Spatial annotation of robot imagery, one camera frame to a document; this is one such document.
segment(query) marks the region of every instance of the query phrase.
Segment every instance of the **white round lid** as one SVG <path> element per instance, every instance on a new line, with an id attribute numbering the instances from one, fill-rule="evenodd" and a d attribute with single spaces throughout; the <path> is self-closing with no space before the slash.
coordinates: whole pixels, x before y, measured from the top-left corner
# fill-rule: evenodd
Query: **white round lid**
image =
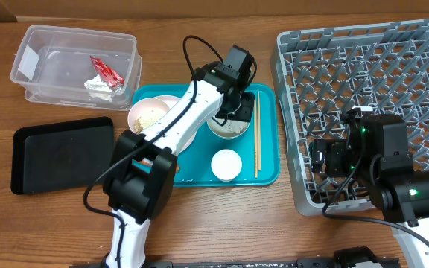
<path id="1" fill-rule="evenodd" d="M 241 172 L 243 162 L 234 150 L 221 150 L 212 159 L 214 175 L 222 182 L 233 180 Z"/>

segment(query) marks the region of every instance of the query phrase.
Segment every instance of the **black tray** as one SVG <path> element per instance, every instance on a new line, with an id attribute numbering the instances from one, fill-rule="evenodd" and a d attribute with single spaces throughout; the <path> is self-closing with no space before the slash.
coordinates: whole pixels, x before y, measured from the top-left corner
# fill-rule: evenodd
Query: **black tray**
<path id="1" fill-rule="evenodd" d="M 88 185 L 109 167 L 114 138 L 108 117 L 17 130 L 11 191 L 29 194 Z"/>

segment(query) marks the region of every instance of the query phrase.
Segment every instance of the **white label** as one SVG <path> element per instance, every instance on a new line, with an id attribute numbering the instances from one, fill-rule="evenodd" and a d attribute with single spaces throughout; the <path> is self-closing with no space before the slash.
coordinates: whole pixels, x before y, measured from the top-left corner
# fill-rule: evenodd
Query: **white label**
<path id="1" fill-rule="evenodd" d="M 36 71 L 39 55 L 34 52 L 28 45 L 22 54 L 21 62 L 19 63 L 18 70 L 25 75 L 29 80 L 33 80 L 34 71 Z"/>

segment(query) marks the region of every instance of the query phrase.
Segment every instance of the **plastic crate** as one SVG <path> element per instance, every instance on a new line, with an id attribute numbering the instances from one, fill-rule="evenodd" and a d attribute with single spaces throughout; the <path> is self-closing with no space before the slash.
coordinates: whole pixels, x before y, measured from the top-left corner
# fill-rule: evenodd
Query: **plastic crate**
<path id="1" fill-rule="evenodd" d="M 401 115 L 408 125 L 415 168 L 429 170 L 429 19 L 278 35 L 271 57 L 276 97 L 287 137 L 287 163 L 299 213 L 321 214 L 344 178 L 311 172 L 314 138 L 345 138 L 339 114 L 356 105 Z M 349 193 L 331 212 L 373 208 Z"/>

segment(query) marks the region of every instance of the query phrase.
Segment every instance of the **wooden table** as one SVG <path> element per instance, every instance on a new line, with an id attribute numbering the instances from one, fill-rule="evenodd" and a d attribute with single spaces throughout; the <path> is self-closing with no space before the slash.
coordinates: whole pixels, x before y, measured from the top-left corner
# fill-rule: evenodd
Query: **wooden table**
<path id="1" fill-rule="evenodd" d="M 254 82 L 273 85 L 268 64 L 282 31 L 429 18 L 429 13 L 288 16 L 236 19 L 146 19 L 51 22 L 51 25 L 132 34 L 143 58 L 141 86 L 188 83 L 182 39 L 194 34 L 226 55 L 233 44 L 249 50 L 259 66 Z M 126 112 L 29 103 L 11 83 L 14 56 L 30 23 L 0 24 L 0 267 L 67 267 L 99 261 L 109 250 L 113 219 L 87 211 L 82 188 L 16 196 L 10 191 L 13 134 L 20 127 L 111 117 L 117 134 L 127 128 Z M 194 66 L 215 60 L 190 42 Z M 390 228 L 370 223 L 303 217 L 297 213 L 285 158 L 285 132 L 278 108 L 282 171 L 269 187 L 174 189 L 147 239 L 148 258 L 176 262 L 291 260 L 331 256 L 368 246 L 378 256 L 406 262 Z M 91 204 L 107 208 L 96 188 Z M 359 213 L 381 217 L 379 211 Z"/>

